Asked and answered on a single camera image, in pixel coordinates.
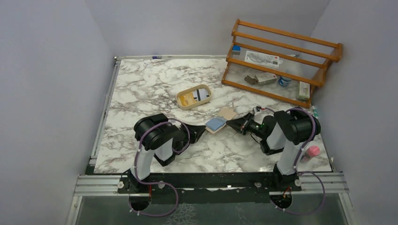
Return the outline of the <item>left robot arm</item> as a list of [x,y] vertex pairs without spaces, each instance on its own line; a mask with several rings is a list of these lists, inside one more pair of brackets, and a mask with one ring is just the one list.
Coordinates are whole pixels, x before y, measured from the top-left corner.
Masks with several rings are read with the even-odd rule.
[[200,139],[206,126],[190,125],[159,113],[141,118],[133,129],[138,141],[138,151],[130,169],[133,177],[129,185],[140,193],[147,188],[146,178],[150,175],[153,158],[161,166],[169,165],[177,155]]

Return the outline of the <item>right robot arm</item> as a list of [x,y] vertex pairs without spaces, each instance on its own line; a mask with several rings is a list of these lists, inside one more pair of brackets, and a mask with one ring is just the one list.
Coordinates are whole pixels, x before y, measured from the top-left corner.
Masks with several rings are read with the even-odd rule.
[[271,177],[271,186],[278,191],[289,186],[288,175],[296,173],[303,149],[321,131],[318,119],[299,107],[265,116],[261,124],[254,120],[253,113],[226,124],[242,135],[250,133],[260,138],[260,148],[266,155],[282,153],[276,163],[278,174]]

